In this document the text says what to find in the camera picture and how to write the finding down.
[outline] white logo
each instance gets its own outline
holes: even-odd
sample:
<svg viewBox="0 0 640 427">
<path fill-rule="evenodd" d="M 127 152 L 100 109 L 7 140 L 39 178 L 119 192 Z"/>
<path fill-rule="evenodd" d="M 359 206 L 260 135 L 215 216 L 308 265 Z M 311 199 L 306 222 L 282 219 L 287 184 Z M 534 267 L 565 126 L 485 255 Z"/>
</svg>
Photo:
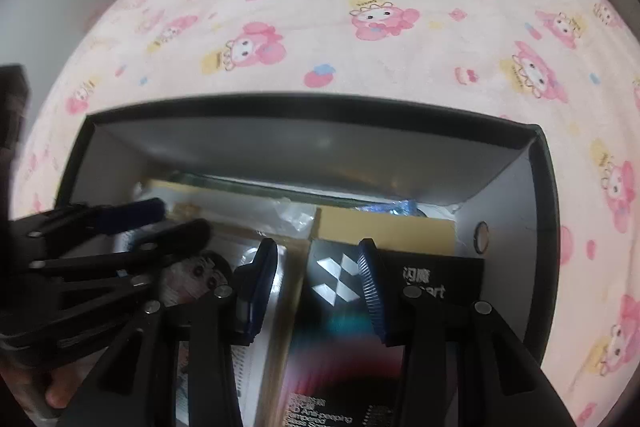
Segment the white logo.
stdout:
<svg viewBox="0 0 640 427">
<path fill-rule="evenodd" d="M 329 272 L 333 277 L 335 277 L 335 280 L 337 280 L 335 290 L 331 289 L 326 284 L 313 286 L 313 290 L 325 301 L 331 304 L 331 306 L 335 306 L 335 296 L 340 297 L 346 302 L 351 302 L 355 299 L 360 298 L 360 296 L 356 292 L 354 292 L 340 280 L 342 270 L 345 270 L 345 272 L 349 273 L 350 275 L 357 275 L 359 272 L 358 265 L 354 263 L 353 260 L 350 259 L 350 257 L 342 254 L 342 262 L 340 264 L 336 263 L 333 259 L 331 259 L 331 257 L 325 257 L 324 259 L 318 261 L 318 264 L 327 272 Z"/>
</svg>

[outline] screen protector box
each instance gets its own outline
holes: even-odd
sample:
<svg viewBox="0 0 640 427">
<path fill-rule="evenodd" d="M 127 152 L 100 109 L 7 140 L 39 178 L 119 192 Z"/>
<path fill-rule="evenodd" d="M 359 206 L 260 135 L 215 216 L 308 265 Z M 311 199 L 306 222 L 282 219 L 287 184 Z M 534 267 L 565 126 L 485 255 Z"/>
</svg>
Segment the screen protector box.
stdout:
<svg viewBox="0 0 640 427">
<path fill-rule="evenodd" d="M 405 284 L 459 305 L 479 298 L 482 259 L 381 253 Z M 280 397 L 281 426 L 390 424 L 403 347 L 386 347 L 373 332 L 357 262 L 355 245 L 311 245 Z"/>
</svg>

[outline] product package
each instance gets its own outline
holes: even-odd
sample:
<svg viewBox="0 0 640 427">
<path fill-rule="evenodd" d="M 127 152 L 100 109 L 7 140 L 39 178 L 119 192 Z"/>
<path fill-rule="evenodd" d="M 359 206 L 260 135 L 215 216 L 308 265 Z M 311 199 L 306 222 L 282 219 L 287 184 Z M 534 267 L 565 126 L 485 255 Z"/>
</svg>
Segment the product package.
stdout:
<svg viewBox="0 0 640 427">
<path fill-rule="evenodd" d="M 381 250 L 405 284 L 469 305 L 480 295 L 482 259 Z M 277 427 L 386 427 L 402 347 L 374 334 L 358 273 L 358 247 L 314 240 L 289 348 Z"/>
</svg>

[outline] transparent plastic wrap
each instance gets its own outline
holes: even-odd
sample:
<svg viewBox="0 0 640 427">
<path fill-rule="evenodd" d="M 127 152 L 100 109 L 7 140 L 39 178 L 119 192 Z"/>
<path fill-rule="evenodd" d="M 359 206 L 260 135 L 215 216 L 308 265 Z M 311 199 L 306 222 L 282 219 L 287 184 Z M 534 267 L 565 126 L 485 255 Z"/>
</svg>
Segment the transparent plastic wrap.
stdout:
<svg viewBox="0 0 640 427">
<path fill-rule="evenodd" d="M 273 199 L 210 188 L 150 180 L 136 199 L 161 198 L 169 213 L 184 217 L 197 215 L 216 223 L 257 230 L 265 235 L 307 239 L 316 215 L 316 206 L 287 198 Z"/>
</svg>

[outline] round hole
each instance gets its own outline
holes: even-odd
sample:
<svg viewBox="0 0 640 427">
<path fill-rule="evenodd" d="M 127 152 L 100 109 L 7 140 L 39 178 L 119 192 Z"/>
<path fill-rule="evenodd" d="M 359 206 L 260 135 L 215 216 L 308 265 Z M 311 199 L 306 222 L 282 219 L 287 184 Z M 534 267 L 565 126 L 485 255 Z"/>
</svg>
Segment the round hole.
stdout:
<svg viewBox="0 0 640 427">
<path fill-rule="evenodd" d="M 480 255 L 486 253 L 486 249 L 489 247 L 489 226 L 480 221 L 476 225 L 476 231 L 474 232 L 474 248 Z"/>
</svg>

